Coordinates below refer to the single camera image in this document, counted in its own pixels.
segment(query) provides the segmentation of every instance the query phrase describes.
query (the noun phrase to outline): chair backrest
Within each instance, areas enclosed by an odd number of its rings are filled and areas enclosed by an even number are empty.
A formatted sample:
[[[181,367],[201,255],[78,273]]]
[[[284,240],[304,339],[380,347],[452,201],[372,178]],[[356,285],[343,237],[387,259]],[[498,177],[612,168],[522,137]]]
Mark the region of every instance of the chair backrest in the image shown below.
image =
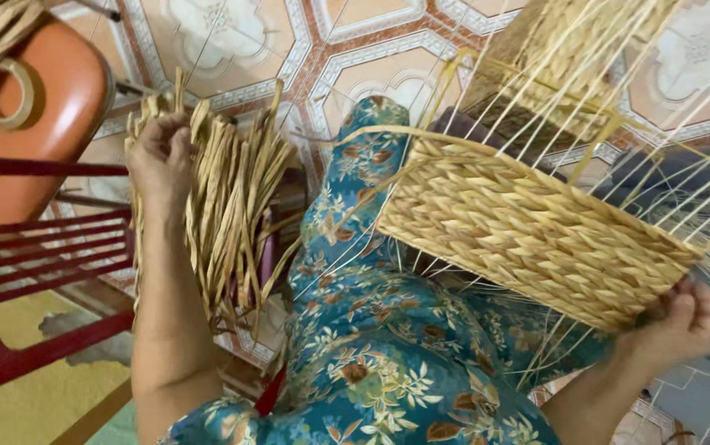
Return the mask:
[[[0,303],[129,268],[129,208],[78,218],[0,226]],[[90,241],[73,242],[93,236]],[[57,246],[45,246],[52,243]],[[12,350],[0,340],[0,385],[72,355],[132,326],[130,310],[72,332]]]

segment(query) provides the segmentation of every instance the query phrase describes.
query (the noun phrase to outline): leaf print fabric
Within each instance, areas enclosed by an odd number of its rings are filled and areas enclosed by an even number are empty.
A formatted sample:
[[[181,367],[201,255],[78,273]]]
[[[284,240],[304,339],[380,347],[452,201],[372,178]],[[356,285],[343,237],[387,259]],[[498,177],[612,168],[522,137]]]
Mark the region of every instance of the leaf print fabric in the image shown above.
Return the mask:
[[[385,97],[363,99],[338,140],[381,124],[408,125],[408,112]],[[559,443],[523,392],[593,363],[606,340],[587,335],[574,348],[586,330],[563,321],[545,353],[554,361],[572,351],[522,379],[558,314],[481,290],[454,295],[400,272],[404,247],[373,230],[386,192],[367,196],[400,168],[406,146],[407,136],[384,132],[333,148],[290,271],[289,361],[273,414],[222,398],[174,424],[163,443]]]

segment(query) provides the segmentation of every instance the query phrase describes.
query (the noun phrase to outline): ceramic tile floor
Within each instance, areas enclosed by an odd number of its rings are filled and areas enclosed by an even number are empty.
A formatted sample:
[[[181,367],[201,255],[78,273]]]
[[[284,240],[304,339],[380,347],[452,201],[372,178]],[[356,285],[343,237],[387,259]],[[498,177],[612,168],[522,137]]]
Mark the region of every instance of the ceramic tile floor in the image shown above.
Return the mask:
[[[122,13],[114,24],[73,2],[52,2],[53,13],[85,35],[107,58],[114,75],[156,89],[169,88],[175,66],[190,73],[188,103],[207,97],[215,109],[241,122],[265,107],[274,78],[284,80],[281,130],[310,138],[335,136],[353,103],[370,94],[390,96],[418,120],[446,61],[459,48],[480,48],[503,29],[526,0],[99,0]],[[618,107],[666,131],[679,121],[672,111],[709,79],[710,0],[688,0]],[[628,52],[616,65],[621,75]],[[468,63],[456,70],[438,112],[466,86]],[[84,162],[121,162],[126,115],[136,100],[117,97]],[[647,137],[623,130],[611,140],[626,150]],[[710,102],[678,138],[710,144]],[[293,137],[313,195],[326,150]],[[126,199],[113,181],[68,180],[67,188],[96,197]],[[58,214],[93,211],[53,206]],[[131,276],[116,278],[126,288]]]

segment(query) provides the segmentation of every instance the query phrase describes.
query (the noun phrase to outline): orange plastic chair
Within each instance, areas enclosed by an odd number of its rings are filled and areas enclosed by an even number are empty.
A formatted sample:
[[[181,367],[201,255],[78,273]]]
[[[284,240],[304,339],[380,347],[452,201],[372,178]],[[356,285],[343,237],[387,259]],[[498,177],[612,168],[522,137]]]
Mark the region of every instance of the orange plastic chair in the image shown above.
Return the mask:
[[[28,69],[36,93],[24,126],[0,129],[0,157],[77,162],[113,103],[115,82],[107,62],[52,15],[7,56]],[[20,97],[14,76],[0,72],[0,112],[13,114]],[[38,218],[63,179],[0,176],[0,224]]]

